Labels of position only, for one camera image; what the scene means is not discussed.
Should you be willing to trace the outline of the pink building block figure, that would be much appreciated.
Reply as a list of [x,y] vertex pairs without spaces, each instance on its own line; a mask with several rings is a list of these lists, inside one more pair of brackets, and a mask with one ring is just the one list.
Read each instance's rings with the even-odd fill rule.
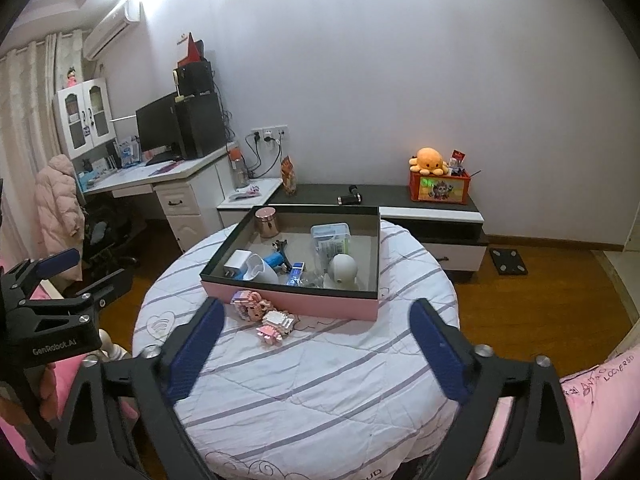
[[264,316],[274,309],[271,301],[265,299],[259,292],[241,289],[234,293],[231,305],[242,320],[260,322]]

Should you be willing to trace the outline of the white pink block figure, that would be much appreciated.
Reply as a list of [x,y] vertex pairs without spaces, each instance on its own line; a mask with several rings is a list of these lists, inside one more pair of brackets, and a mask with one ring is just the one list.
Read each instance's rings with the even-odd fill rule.
[[275,346],[292,332],[295,323],[295,315],[271,310],[262,317],[262,324],[256,328],[256,334],[264,344]]

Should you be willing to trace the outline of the white wall charger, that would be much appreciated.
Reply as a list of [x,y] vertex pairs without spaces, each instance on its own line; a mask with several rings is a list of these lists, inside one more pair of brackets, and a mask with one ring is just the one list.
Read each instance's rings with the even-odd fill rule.
[[249,250],[235,249],[224,263],[224,276],[226,278],[242,278],[247,270],[248,259],[251,255]]

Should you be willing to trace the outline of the white astronaut figurine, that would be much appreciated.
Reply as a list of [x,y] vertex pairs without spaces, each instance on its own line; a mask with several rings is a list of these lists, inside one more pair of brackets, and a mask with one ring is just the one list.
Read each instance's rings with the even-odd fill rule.
[[346,254],[337,254],[329,262],[323,275],[323,287],[339,290],[358,290],[358,266],[354,258]]

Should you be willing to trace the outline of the blue highlighter marker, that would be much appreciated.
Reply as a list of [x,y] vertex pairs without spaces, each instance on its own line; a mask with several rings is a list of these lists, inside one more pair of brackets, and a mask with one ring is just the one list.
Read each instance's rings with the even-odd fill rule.
[[264,257],[264,261],[273,269],[280,268],[281,266],[285,268],[288,267],[288,260],[286,260],[285,256],[280,252],[273,252],[271,255]]

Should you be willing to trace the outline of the rose gold metal canister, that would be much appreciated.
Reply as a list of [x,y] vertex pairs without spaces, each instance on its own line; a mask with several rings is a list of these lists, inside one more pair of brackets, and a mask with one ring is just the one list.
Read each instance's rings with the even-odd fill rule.
[[276,208],[265,206],[254,214],[255,226],[261,238],[273,238],[280,233]]

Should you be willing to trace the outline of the clear plastic storage box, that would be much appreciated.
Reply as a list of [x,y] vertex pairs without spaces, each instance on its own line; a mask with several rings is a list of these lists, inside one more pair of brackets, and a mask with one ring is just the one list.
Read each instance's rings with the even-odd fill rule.
[[317,224],[311,227],[310,235],[316,265],[322,272],[336,255],[349,253],[350,229],[345,222]]

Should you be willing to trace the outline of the black hair clip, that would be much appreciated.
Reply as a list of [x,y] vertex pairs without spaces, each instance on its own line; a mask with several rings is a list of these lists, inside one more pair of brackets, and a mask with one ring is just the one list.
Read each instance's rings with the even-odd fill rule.
[[[286,256],[286,253],[285,253],[285,248],[286,248],[287,244],[288,244],[288,242],[286,240],[275,240],[272,243],[272,247],[274,249],[274,252],[280,252],[282,255],[285,256],[286,260],[288,260],[288,257]],[[290,260],[288,260],[288,267],[285,268],[284,266],[281,266],[279,269],[281,269],[283,272],[288,273],[291,270],[291,266],[292,266],[292,264],[290,263]]]

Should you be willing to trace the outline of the pink down jacket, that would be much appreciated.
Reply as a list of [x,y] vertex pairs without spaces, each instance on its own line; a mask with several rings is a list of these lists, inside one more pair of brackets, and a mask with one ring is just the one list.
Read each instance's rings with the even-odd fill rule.
[[77,196],[75,169],[66,155],[52,157],[36,175],[35,203],[44,253],[53,256],[77,249],[81,254],[85,215]]

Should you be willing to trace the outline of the black office chair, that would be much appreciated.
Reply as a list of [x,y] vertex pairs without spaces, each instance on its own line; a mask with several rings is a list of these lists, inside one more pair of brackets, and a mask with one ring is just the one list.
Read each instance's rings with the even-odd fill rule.
[[84,213],[81,264],[86,283],[139,264],[136,238],[146,224],[131,200],[107,194],[89,196]]

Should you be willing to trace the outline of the black bathroom scale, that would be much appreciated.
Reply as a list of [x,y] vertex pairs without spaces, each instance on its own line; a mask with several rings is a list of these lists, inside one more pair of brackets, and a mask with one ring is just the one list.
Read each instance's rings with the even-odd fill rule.
[[489,255],[499,275],[527,275],[526,265],[516,249],[491,247]]

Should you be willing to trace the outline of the striped white tablecloth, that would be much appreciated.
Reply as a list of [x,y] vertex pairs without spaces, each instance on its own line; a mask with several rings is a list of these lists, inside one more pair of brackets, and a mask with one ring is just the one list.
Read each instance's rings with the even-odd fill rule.
[[234,311],[176,414],[228,479],[388,479],[438,448],[457,407],[409,330],[428,300],[457,325],[454,286],[404,228],[381,226],[378,318],[299,318],[277,347]]

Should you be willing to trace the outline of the black white TV cabinet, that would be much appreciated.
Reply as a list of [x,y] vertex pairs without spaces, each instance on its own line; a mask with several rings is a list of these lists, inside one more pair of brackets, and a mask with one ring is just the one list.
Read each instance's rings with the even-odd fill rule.
[[474,273],[486,254],[484,217],[472,200],[464,205],[418,203],[400,185],[360,185],[363,206],[376,207],[381,218],[402,226],[447,272]]

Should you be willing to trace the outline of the pink quilt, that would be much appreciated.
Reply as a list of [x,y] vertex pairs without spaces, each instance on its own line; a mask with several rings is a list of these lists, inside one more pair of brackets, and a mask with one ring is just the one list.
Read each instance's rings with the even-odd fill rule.
[[639,347],[561,379],[576,434],[580,476],[594,479],[639,415]]

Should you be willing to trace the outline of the white glass door cabinet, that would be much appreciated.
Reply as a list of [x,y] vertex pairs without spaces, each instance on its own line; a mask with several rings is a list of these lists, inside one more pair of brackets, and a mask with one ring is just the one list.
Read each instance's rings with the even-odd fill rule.
[[56,92],[53,109],[63,153],[71,160],[116,138],[103,78]]

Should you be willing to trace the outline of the black and pink tray box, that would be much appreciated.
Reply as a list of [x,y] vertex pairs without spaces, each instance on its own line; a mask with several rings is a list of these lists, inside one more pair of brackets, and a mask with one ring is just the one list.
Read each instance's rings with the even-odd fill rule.
[[316,318],[378,318],[381,219],[373,207],[255,207],[201,272],[224,302],[258,292],[280,310]]

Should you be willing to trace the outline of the white side cabinet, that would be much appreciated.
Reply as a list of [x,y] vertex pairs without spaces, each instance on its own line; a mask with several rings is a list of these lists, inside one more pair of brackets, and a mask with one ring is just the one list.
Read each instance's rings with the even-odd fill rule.
[[238,188],[217,206],[217,211],[225,228],[240,222],[254,207],[265,206],[269,199],[281,187],[280,178],[262,178],[250,180],[246,188]]

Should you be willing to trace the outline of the white desk with drawers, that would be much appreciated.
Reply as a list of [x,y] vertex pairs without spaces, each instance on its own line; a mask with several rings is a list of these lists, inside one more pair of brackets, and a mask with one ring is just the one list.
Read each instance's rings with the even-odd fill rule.
[[229,149],[198,158],[119,169],[90,186],[85,196],[110,193],[115,198],[153,194],[181,250],[221,230],[218,206],[233,191]]

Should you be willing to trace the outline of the red cartoon storage crate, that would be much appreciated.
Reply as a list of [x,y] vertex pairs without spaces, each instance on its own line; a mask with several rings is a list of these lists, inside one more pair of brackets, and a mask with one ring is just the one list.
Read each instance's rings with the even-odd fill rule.
[[465,205],[470,183],[471,177],[466,172],[462,176],[421,176],[410,172],[409,196],[413,202]]

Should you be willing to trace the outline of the black computer monitor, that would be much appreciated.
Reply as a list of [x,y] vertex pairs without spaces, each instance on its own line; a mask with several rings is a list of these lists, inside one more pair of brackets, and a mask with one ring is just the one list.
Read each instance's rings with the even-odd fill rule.
[[146,166],[183,159],[181,132],[175,110],[175,92],[136,110],[138,137],[142,152],[164,148],[153,155]]

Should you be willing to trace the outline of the black massage gun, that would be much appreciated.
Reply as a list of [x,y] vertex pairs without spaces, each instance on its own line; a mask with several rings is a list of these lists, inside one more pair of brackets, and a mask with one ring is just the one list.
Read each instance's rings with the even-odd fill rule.
[[336,199],[340,206],[360,205],[362,203],[362,195],[357,185],[349,185],[348,192],[338,196]]

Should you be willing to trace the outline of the orange octopus plush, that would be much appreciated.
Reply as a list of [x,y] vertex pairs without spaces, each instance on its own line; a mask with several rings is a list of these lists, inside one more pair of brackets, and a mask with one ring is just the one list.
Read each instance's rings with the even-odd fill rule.
[[409,159],[409,170],[414,174],[436,177],[448,176],[449,167],[439,151],[434,148],[421,148],[416,156]]

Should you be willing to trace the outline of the orange lid water bottle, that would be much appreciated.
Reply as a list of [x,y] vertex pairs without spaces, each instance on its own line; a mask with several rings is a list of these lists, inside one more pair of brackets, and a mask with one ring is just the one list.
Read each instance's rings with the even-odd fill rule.
[[232,180],[235,188],[246,188],[250,184],[250,175],[245,159],[239,148],[232,148],[229,151],[229,159],[232,172]]

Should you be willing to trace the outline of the orange snack bag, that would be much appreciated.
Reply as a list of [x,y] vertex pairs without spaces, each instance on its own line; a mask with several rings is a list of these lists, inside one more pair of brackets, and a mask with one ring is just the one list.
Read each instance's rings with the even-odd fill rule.
[[294,195],[297,190],[295,167],[290,156],[286,156],[281,162],[281,180],[284,192]]

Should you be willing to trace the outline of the black computer tower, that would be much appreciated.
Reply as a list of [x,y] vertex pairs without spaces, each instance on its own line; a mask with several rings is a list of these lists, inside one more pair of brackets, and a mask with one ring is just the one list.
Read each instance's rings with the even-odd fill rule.
[[202,158],[226,145],[226,127],[216,93],[175,102],[175,111],[185,160]]

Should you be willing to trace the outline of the black speaker box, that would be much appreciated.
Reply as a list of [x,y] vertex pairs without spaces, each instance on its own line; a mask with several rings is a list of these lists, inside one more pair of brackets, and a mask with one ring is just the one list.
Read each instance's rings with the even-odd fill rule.
[[215,89],[212,66],[207,60],[177,67],[174,78],[180,96],[199,96]]

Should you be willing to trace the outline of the white air conditioner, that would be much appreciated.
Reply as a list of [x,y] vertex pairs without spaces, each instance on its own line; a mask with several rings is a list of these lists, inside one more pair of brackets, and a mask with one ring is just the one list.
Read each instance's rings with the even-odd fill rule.
[[82,47],[84,58],[88,61],[96,60],[112,42],[131,27],[137,26],[141,10],[141,3],[137,0],[126,0],[115,6],[85,39]]

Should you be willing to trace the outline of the white wall socket strip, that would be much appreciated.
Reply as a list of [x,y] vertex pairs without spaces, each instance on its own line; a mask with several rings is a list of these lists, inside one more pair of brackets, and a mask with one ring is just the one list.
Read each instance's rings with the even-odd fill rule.
[[288,125],[251,128],[248,138],[252,141],[281,142],[288,135]]

